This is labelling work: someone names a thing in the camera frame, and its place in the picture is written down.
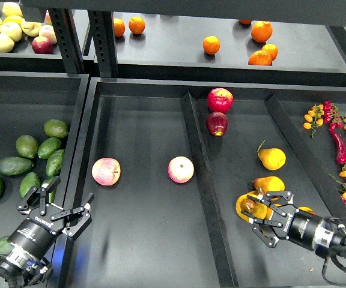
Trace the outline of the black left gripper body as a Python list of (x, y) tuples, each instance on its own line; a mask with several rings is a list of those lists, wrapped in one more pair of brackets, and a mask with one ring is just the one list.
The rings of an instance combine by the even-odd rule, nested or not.
[(65, 228), (65, 219), (52, 220), (51, 217), (64, 210), (54, 203), (46, 206), (45, 215), (40, 214), (40, 208), (33, 209), (28, 217), (8, 237), (8, 242), (22, 247), (33, 258), (45, 256), (56, 238)]

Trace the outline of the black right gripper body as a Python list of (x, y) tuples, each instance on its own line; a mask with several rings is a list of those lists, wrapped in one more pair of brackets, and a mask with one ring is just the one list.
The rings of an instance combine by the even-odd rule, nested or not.
[(282, 226), (276, 228), (279, 239), (287, 239), (309, 251), (326, 247), (326, 222), (309, 212), (295, 209), (280, 217)]

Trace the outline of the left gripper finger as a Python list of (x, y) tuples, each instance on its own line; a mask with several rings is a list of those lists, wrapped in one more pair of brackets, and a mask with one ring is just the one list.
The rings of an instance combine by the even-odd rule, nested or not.
[(45, 216), (47, 214), (47, 207), (51, 204), (49, 194), (56, 190), (60, 182), (60, 177), (54, 176), (49, 183), (45, 183), (39, 188), (32, 187), (17, 205), (17, 210), (21, 214), (29, 214), (38, 208), (39, 214)]
[(62, 224), (61, 232), (70, 239), (77, 240), (77, 238), (92, 222), (90, 211), (93, 200), (94, 195), (93, 193), (90, 193), (83, 205), (73, 209), (62, 210), (59, 213), (53, 214), (50, 216), (50, 220), (51, 222), (63, 220), (64, 223)]

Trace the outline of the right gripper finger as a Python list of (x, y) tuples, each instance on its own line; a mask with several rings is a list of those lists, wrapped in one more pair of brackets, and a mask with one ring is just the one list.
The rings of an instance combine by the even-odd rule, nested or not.
[(248, 198), (255, 202), (262, 203), (269, 207), (270, 205), (280, 204), (280, 208), (283, 210), (282, 216), (286, 213), (295, 213), (295, 206), (292, 202), (292, 194), (289, 191), (269, 191), (265, 195), (258, 195), (254, 198), (248, 195)]
[(242, 214), (247, 216), (248, 222), (253, 225), (252, 231), (254, 234), (256, 234), (267, 247), (275, 248), (279, 241), (275, 228), (281, 229), (284, 225), (278, 221), (257, 218), (246, 211), (243, 211)]

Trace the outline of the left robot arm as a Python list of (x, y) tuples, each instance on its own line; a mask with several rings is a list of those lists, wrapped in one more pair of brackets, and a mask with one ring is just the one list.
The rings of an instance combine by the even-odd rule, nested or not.
[(76, 240), (92, 222), (93, 193), (77, 208), (49, 202), (49, 194), (60, 182), (56, 176), (39, 188), (31, 187), (17, 205), (26, 218), (7, 238), (10, 251), (0, 253), (0, 277), (8, 287), (28, 287), (49, 279), (53, 269), (45, 255), (57, 238), (63, 234)]

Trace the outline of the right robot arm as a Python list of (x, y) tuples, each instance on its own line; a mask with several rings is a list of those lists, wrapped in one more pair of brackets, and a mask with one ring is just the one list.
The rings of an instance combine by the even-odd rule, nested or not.
[(235, 210), (269, 248), (280, 240), (290, 241), (324, 259), (322, 277), (329, 262), (346, 274), (346, 227), (340, 218), (317, 216), (296, 207), (293, 198), (290, 191), (257, 188), (241, 195)]

